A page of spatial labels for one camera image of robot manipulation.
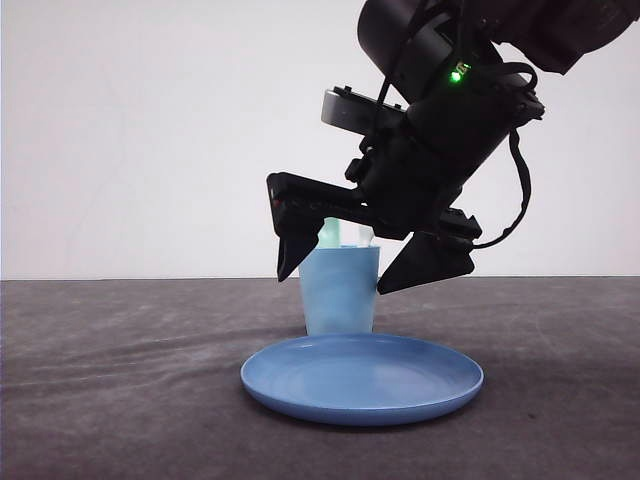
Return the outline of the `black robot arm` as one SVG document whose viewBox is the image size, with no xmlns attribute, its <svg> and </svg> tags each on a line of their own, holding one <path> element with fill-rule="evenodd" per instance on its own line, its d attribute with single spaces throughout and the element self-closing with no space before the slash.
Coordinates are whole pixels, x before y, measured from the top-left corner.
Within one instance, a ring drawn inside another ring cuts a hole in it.
<svg viewBox="0 0 640 480">
<path fill-rule="evenodd" d="M 348 87 L 326 92 L 322 120 L 359 134 L 360 156 L 345 188 L 285 172 L 267 177 L 278 278 L 316 247 L 330 217 L 404 242 L 378 281 L 382 294 L 472 272 L 481 228 L 453 205 L 464 183 L 507 142 L 529 195 L 518 131 L 544 114 L 538 72 L 567 72 L 638 18 L 635 1 L 366 2 L 359 44 L 404 105 Z"/>
</svg>

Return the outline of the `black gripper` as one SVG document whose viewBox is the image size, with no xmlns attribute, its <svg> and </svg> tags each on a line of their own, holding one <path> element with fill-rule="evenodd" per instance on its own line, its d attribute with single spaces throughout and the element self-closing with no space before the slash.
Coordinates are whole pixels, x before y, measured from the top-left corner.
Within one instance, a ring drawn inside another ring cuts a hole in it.
<svg viewBox="0 0 640 480">
<path fill-rule="evenodd" d="M 518 130 L 544 113 L 533 92 L 445 89 L 404 110 L 411 137 L 379 135 L 382 105 L 376 102 L 372 135 L 361 135 L 360 154 L 346 168 L 352 187 L 286 172 L 268 176 L 280 282 L 318 244 L 328 217 L 371 226 L 382 238 L 410 238 L 378 281 L 382 295 L 471 273 L 470 252 L 481 229 L 451 205 L 503 140 L 509 142 L 522 197 L 517 216 L 497 239 L 503 241 L 523 220 L 531 177 Z"/>
</svg>

